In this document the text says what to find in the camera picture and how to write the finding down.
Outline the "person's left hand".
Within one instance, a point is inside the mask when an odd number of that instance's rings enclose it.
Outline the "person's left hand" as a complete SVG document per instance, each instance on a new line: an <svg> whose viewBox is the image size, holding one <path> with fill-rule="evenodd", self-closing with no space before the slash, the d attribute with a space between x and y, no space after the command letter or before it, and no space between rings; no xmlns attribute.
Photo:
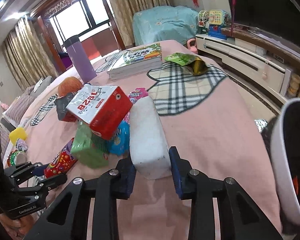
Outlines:
<svg viewBox="0 0 300 240"><path fill-rule="evenodd" d="M12 220L5 214L0 214L0 222L12 239L23 239L31 230L36 220L33 215Z"/></svg>

